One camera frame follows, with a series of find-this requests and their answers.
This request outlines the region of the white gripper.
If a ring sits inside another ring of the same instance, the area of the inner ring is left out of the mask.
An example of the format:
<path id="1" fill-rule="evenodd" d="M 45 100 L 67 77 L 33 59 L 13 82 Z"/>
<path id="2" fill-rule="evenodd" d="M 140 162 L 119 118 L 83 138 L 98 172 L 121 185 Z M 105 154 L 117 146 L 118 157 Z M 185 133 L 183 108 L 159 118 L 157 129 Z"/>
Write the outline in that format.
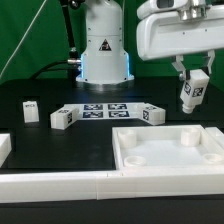
<path id="1" fill-rule="evenodd" d="M 160 7 L 158 0 L 147 0 L 137 9 L 137 51 L 142 60 L 172 57 L 179 79 L 190 79 L 182 55 L 205 52 L 203 71 L 210 76 L 215 51 L 224 48 L 224 5 L 210 6 L 206 16 L 186 18 L 190 0 L 172 0 Z"/>

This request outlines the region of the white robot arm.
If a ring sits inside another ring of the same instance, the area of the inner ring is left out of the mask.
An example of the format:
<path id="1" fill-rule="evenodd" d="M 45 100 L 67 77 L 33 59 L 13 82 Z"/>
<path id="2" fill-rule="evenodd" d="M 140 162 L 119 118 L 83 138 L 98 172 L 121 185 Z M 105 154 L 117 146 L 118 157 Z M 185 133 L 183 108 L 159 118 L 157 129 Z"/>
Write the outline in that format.
<path id="1" fill-rule="evenodd" d="M 206 0 L 146 0 L 137 9 L 137 52 L 144 60 L 224 48 L 224 4 Z M 79 85 L 98 90 L 134 80 L 123 47 L 122 9 L 114 0 L 86 0 L 87 46 L 81 55 Z"/>

